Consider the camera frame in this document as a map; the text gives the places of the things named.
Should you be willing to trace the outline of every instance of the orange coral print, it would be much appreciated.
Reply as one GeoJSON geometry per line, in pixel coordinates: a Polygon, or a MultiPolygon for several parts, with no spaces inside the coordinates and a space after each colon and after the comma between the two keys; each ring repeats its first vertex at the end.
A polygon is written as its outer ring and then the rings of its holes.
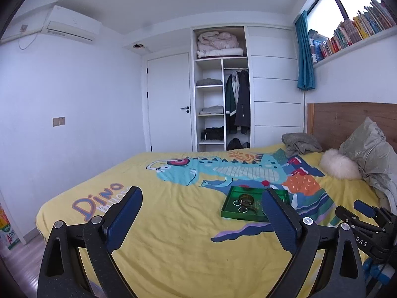
{"type": "Polygon", "coordinates": [[[289,176],[283,185],[287,186],[291,193],[302,193],[305,196],[311,196],[321,188],[311,175],[300,174],[289,176]]]}
{"type": "Polygon", "coordinates": [[[255,155],[250,153],[243,153],[241,151],[230,151],[229,157],[234,158],[240,162],[245,161],[248,164],[252,163],[252,161],[255,160],[255,155]]]}

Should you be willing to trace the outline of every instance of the white door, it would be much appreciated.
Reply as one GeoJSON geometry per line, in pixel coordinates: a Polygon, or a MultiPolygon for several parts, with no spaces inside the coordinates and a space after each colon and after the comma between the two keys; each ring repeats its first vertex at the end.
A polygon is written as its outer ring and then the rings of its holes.
{"type": "Polygon", "coordinates": [[[189,54],[148,61],[149,128],[152,151],[191,152],[189,54]]]}

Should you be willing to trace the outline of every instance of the headboard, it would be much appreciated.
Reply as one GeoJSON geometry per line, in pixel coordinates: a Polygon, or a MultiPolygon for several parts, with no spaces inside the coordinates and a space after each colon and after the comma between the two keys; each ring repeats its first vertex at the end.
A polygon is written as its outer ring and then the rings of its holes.
{"type": "Polygon", "coordinates": [[[367,116],[378,124],[397,152],[397,104],[309,103],[307,133],[317,138],[323,151],[339,149],[367,116]]]}

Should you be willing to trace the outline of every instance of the blue gripper pad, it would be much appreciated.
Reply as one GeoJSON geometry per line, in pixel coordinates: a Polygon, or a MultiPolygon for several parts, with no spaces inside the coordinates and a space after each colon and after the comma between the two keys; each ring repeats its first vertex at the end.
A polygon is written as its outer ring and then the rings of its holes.
{"type": "Polygon", "coordinates": [[[117,250],[122,245],[124,238],[138,215],[142,201],[142,191],[137,188],[109,226],[106,239],[106,248],[109,253],[117,250]]]}
{"type": "Polygon", "coordinates": [[[374,209],[359,199],[354,202],[354,208],[369,218],[375,217],[374,209]]]}
{"type": "Polygon", "coordinates": [[[297,230],[268,190],[262,193],[262,209],[285,251],[297,251],[297,230]]]}

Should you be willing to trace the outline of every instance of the metal bolt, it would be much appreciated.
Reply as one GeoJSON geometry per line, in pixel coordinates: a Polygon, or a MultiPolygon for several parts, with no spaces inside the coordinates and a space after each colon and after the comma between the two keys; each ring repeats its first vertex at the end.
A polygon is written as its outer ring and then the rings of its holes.
{"type": "Polygon", "coordinates": [[[99,224],[100,222],[102,222],[102,217],[99,216],[99,215],[94,216],[94,217],[91,219],[91,223],[92,223],[92,224],[99,224]]]}
{"type": "Polygon", "coordinates": [[[349,224],[346,224],[346,223],[342,223],[342,224],[341,224],[341,228],[343,228],[345,231],[350,230],[349,224]]]}
{"type": "Polygon", "coordinates": [[[63,224],[64,224],[64,222],[62,222],[62,221],[56,221],[54,223],[54,228],[61,228],[63,224]]]}
{"type": "Polygon", "coordinates": [[[304,218],[303,218],[303,222],[304,222],[306,225],[311,225],[311,224],[313,224],[313,220],[312,220],[310,217],[304,217],[304,218]]]}

